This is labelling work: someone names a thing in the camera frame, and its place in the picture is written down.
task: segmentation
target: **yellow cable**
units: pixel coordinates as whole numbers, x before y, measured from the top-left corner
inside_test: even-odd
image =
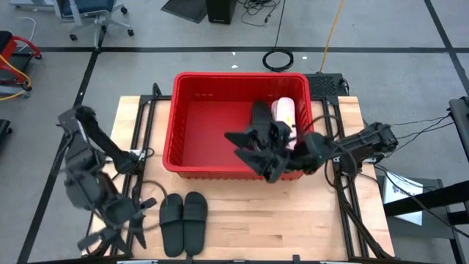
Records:
[[[334,28],[336,27],[336,24],[337,24],[337,18],[339,18],[339,15],[340,15],[340,12],[342,11],[342,6],[344,6],[344,3],[345,3],[345,0],[342,0],[340,2],[339,10],[337,10],[336,17],[334,18],[334,23],[332,24],[332,27],[330,28],[328,42],[325,45],[324,55],[322,55],[322,63],[321,63],[320,73],[322,72],[322,68],[324,67],[325,57],[328,54],[329,42],[330,42],[330,38],[332,37],[332,32],[334,32]]]
[[[31,87],[32,81],[31,81],[31,78],[29,78],[29,76],[27,76],[25,73],[23,73],[23,72],[20,71],[19,69],[15,68],[13,65],[11,65],[1,54],[0,54],[0,59],[1,59],[6,65],[8,65],[8,67],[12,68],[14,71],[16,71],[16,72],[20,73],[22,76],[24,76],[24,78],[26,78],[26,80],[28,80],[28,87]],[[4,98],[0,98],[0,101],[9,100],[9,99],[15,98],[15,97],[21,95],[23,92],[24,92],[24,91],[21,90],[20,92],[17,92],[17,93],[15,93],[14,95],[7,96],[7,97],[4,97]]]

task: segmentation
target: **wooden table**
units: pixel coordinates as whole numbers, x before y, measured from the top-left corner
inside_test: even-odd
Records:
[[[139,96],[121,97],[111,138],[123,150],[130,149],[133,126],[139,107]],[[346,135],[357,133],[363,121],[355,97],[339,98]],[[158,101],[149,146],[155,155],[148,158],[144,179],[156,180],[169,193],[184,197],[189,191],[202,193],[209,205],[204,251],[195,256],[203,260],[291,260],[299,254],[301,260],[346,260],[344,235],[336,192],[324,178],[323,168],[314,175],[305,175],[291,182],[267,184],[250,180],[185,180],[168,172],[162,164],[163,148],[169,119],[170,101]],[[322,115],[320,102],[311,103],[313,115]],[[143,142],[146,120],[142,121]],[[325,123],[317,122],[314,129],[325,132]],[[108,165],[105,172],[115,174]],[[375,177],[373,166],[363,165],[363,173]],[[124,177],[115,180],[122,189]],[[377,184],[358,176],[355,186],[363,223],[385,251],[394,254],[391,237]],[[147,211],[144,226],[158,223],[161,191],[151,185],[142,187],[142,199],[156,198],[158,205]],[[103,227],[99,219],[92,223],[92,231]],[[355,255],[360,255],[355,226],[350,221]],[[167,259],[160,229],[145,232],[147,249],[133,243],[135,258]],[[183,253],[178,258],[185,258]]]

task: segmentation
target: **white paper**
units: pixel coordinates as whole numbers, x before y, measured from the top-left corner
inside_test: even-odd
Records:
[[[398,185],[400,188],[408,192],[409,194],[417,195],[423,192],[423,186],[421,183],[417,183],[416,181],[409,180],[405,177],[400,175],[395,175],[392,172],[386,172],[390,179]],[[385,179],[384,183],[384,203],[394,202],[400,199],[407,198],[403,191],[399,190],[388,178]],[[419,226],[422,225],[422,212],[414,212],[414,213],[406,213],[400,216],[396,216],[399,219],[404,221],[408,221],[413,224],[417,224]]]

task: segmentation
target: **office chair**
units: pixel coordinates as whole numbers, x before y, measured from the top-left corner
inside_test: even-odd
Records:
[[[115,25],[128,29],[129,36],[133,36],[130,25],[112,19],[112,13],[120,10],[127,14],[124,4],[116,4],[116,0],[61,0],[55,1],[56,14],[59,13],[62,23],[75,23],[70,30],[70,39],[76,41],[75,33],[79,29],[93,25],[95,28],[95,48],[98,47],[100,30],[106,32],[107,26]]]

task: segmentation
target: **gray floor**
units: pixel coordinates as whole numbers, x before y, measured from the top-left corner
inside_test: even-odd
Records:
[[[115,14],[118,21],[131,23],[132,38],[110,27],[106,47],[205,47],[270,46],[276,39],[281,7],[269,23],[260,28],[240,22],[240,4],[232,25],[215,25],[205,18],[200,24],[161,12],[165,1],[123,1],[129,14]],[[339,0],[288,1],[279,35],[279,46],[324,46]],[[454,47],[469,47],[466,0],[434,0],[448,37]],[[51,13],[15,10],[0,3],[0,25],[22,37],[31,34],[30,21],[37,20],[33,41],[41,47],[91,46],[89,29],[68,38],[68,26],[59,24]],[[265,15],[249,18],[262,22]],[[331,45],[334,47],[444,47],[424,1],[346,1]],[[149,94],[157,82],[163,94],[171,94],[174,77],[183,71],[264,72],[263,52],[188,53],[102,53],[93,70],[84,105],[97,111],[104,131],[110,132],[120,96]],[[70,108],[80,87],[90,53],[46,53],[33,61],[29,73],[34,93],[29,99],[0,102],[0,118],[12,121],[14,134],[0,149],[0,263],[17,260],[32,216],[51,169],[61,131],[56,116]],[[469,54],[458,54],[469,68]],[[321,53],[295,53],[289,70],[315,73]],[[280,65],[281,55],[269,62]],[[328,54],[326,73],[343,73],[351,94],[358,96],[368,121],[389,123],[439,117],[446,113],[448,100],[466,95],[448,54]],[[396,127],[396,135],[424,128]],[[427,133],[383,163],[408,177],[441,178],[449,185],[467,180],[467,159],[453,127]],[[58,178],[45,213],[30,261],[78,257],[76,241],[84,235],[89,214],[76,210],[67,200]],[[466,256],[469,243],[462,238]],[[393,237],[396,254],[405,260],[453,263],[447,241]]]

